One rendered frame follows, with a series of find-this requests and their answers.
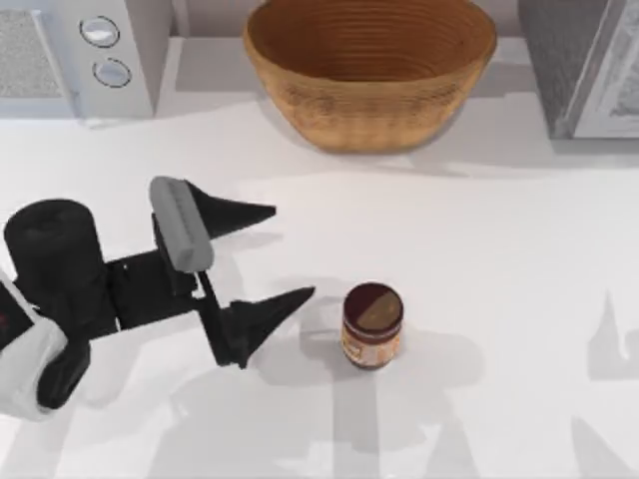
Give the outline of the pale grey rounded box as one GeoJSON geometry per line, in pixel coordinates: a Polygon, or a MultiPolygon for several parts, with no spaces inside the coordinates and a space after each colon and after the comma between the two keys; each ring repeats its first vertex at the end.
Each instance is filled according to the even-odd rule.
{"type": "Polygon", "coordinates": [[[174,269],[185,273],[209,269],[214,262],[213,248],[190,184],[185,180],[155,177],[149,196],[174,269]]]}

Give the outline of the brown jar with orange label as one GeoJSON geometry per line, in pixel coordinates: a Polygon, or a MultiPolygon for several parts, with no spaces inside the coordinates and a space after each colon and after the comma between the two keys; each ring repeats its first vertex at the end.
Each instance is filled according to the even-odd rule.
{"type": "Polygon", "coordinates": [[[364,282],[351,289],[342,303],[340,343],[356,367],[385,367],[398,353],[404,306],[395,289],[381,282],[364,282]]]}

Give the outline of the pale microwave oven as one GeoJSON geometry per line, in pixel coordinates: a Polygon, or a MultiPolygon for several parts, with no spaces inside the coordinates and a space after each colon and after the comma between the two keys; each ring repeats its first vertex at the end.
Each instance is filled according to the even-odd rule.
{"type": "Polygon", "coordinates": [[[0,0],[0,119],[148,119],[155,115],[173,27],[172,0],[0,0]],[[80,35],[104,16],[120,30],[112,48],[80,35]],[[124,62],[124,88],[101,85],[92,65],[124,62]]]}

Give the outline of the round microwave knob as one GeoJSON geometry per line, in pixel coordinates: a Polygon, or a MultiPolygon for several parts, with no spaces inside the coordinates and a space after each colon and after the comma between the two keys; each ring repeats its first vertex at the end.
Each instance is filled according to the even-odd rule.
{"type": "Polygon", "coordinates": [[[81,20],[79,32],[89,45],[96,48],[112,48],[120,40],[117,24],[104,16],[81,20]]]}
{"type": "Polygon", "coordinates": [[[103,86],[112,89],[126,87],[132,80],[130,68],[122,61],[108,58],[92,65],[94,78],[103,86]]]}

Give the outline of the woven wooden basket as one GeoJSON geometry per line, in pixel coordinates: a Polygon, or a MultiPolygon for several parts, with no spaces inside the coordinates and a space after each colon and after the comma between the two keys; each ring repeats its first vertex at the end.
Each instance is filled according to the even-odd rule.
{"type": "Polygon", "coordinates": [[[389,153],[435,136],[497,44],[473,0],[262,0],[248,57],[279,113],[336,153],[389,153]]]}

